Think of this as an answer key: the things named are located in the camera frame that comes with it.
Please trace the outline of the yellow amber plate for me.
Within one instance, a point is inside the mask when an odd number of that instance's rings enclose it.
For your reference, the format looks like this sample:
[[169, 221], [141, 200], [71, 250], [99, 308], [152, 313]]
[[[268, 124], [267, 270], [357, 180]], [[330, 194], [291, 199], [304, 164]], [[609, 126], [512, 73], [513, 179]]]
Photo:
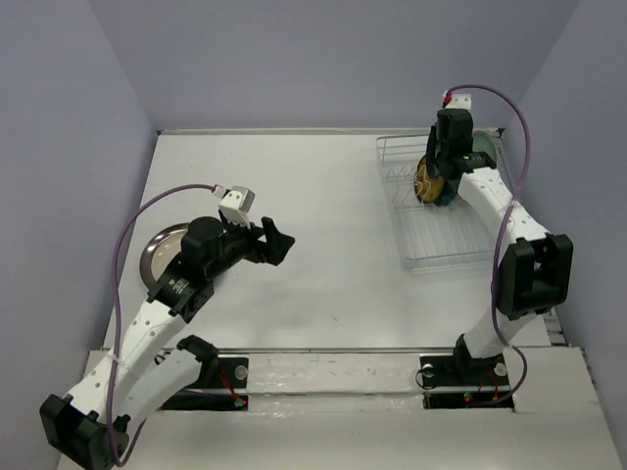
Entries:
[[435, 204], [442, 196], [446, 181], [442, 176], [431, 177], [427, 171], [426, 157], [423, 156], [416, 166], [413, 179], [413, 191], [422, 204]]

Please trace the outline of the teal scalloped plate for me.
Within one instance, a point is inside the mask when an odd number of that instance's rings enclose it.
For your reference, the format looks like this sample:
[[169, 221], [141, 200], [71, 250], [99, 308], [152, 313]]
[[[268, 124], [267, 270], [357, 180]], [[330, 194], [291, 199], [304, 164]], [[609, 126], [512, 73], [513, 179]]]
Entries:
[[457, 192], [455, 190], [453, 190], [451, 188], [446, 188], [440, 194], [440, 197], [435, 202], [435, 205], [437, 207], [446, 207], [446, 206], [448, 206], [450, 203], [452, 203], [455, 200], [457, 195], [458, 194], [457, 194]]

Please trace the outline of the light blue flower plate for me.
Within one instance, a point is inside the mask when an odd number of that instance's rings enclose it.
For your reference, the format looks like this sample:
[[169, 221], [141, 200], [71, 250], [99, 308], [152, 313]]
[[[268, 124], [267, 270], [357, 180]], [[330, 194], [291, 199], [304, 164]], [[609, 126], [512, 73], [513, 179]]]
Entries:
[[503, 142], [497, 131], [474, 130], [472, 138], [474, 152], [485, 152], [496, 164], [499, 163]]

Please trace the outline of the white wire dish rack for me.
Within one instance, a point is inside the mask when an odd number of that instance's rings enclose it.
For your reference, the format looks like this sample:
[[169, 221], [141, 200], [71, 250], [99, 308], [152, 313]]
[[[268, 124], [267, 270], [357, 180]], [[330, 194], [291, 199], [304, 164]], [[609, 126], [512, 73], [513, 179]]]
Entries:
[[444, 207], [425, 205], [414, 194], [414, 178], [428, 134], [381, 136], [375, 140], [377, 165], [407, 271], [491, 262], [494, 240], [479, 215], [461, 198]]

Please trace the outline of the silver grey plate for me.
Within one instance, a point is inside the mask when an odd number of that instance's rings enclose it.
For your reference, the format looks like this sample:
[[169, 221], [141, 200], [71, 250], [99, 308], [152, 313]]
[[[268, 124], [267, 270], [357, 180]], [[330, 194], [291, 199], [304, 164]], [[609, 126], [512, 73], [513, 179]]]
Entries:
[[183, 222], [162, 229], [143, 249], [139, 260], [139, 275], [148, 290], [157, 283], [169, 263], [180, 252], [180, 242], [188, 225], [188, 222]]

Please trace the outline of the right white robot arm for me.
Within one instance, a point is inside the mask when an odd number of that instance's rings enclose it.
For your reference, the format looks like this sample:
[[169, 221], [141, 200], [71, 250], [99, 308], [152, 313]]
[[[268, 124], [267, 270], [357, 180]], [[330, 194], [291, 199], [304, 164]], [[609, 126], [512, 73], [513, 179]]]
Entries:
[[448, 370], [463, 384], [481, 378], [536, 315], [567, 297], [574, 247], [537, 222], [507, 189], [497, 164], [473, 149], [473, 118], [462, 108], [442, 109], [427, 141], [430, 178], [464, 200], [495, 238], [487, 312], [454, 348]]

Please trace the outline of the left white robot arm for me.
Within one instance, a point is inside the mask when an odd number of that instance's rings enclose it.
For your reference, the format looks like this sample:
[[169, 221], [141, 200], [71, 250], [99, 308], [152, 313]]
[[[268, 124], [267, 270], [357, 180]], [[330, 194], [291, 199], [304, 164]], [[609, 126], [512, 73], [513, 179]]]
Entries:
[[195, 335], [181, 339], [159, 365], [157, 354], [209, 301], [224, 272], [241, 260], [279, 265], [294, 243], [269, 217], [250, 227], [209, 216], [192, 220], [121, 344], [64, 396], [51, 395], [41, 405], [48, 443], [83, 469], [121, 463], [151, 413], [183, 388], [205, 387], [217, 375], [217, 348]]

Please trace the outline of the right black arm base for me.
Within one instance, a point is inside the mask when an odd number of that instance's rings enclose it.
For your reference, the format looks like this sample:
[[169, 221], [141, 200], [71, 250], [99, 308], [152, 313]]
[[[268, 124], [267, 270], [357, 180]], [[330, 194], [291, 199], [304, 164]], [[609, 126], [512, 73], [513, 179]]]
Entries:
[[510, 389], [502, 354], [469, 366], [457, 366], [452, 355], [422, 355], [414, 381], [427, 410], [513, 408], [512, 398], [502, 400]]

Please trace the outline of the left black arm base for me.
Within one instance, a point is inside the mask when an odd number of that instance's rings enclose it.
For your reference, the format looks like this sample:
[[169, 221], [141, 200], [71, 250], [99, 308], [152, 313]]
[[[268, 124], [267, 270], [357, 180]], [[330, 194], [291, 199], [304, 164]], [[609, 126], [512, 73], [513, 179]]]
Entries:
[[204, 366], [198, 379], [170, 397], [162, 411], [247, 411], [249, 359], [222, 356], [217, 369]]

